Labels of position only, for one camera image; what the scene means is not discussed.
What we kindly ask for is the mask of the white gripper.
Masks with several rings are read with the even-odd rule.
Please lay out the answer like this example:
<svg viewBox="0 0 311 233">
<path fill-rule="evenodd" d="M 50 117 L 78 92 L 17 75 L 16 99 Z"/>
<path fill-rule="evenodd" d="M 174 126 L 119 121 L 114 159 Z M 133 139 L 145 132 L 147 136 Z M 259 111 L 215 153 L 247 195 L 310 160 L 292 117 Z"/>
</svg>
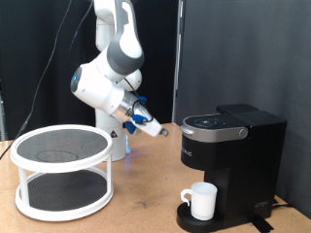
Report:
<svg viewBox="0 0 311 233">
<path fill-rule="evenodd" d="M 169 131 L 159 124 L 159 122 L 148 112 L 143 106 L 138 106 L 134 110 L 134 115 L 131 117 L 131 122 L 145 133 L 155 137 L 159 134 L 167 137 Z"/>
</svg>

